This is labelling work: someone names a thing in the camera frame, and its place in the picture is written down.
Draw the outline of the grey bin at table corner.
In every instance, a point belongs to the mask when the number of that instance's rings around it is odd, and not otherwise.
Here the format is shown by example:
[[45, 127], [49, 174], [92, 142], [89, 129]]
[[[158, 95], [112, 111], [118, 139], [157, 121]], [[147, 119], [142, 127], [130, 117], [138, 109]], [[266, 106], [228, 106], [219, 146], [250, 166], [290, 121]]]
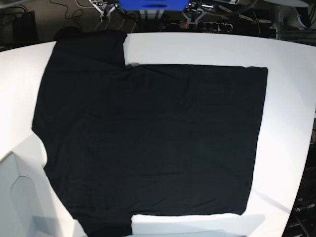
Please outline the grey bin at table corner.
[[0, 235], [2, 237], [62, 237], [57, 219], [46, 217], [31, 178], [19, 173], [10, 152], [0, 161]]

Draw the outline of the black T-shirt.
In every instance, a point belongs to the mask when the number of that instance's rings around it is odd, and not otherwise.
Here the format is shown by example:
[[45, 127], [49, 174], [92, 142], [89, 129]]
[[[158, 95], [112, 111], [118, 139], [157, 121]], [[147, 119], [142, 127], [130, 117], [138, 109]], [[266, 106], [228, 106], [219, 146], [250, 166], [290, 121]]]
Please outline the black T-shirt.
[[137, 214], [241, 215], [268, 69], [127, 66], [125, 38], [59, 40], [45, 68], [32, 130], [62, 204], [90, 237], [131, 235]]

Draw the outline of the blue plastic box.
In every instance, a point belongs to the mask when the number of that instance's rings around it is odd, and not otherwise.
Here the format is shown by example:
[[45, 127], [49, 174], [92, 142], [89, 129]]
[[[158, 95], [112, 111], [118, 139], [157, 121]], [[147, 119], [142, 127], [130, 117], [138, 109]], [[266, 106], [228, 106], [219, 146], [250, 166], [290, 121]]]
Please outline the blue plastic box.
[[182, 11], [189, 0], [119, 0], [121, 8], [134, 10], [171, 10]]

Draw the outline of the black power strip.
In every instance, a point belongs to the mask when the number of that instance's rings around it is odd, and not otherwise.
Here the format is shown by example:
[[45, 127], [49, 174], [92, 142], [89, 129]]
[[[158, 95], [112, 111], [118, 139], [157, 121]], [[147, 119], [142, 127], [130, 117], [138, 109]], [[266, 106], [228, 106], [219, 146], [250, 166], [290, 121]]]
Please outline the black power strip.
[[188, 32], [207, 32], [207, 33], [230, 33], [233, 31], [233, 25], [230, 23], [220, 22], [197, 22], [171, 25], [174, 30], [188, 31]]

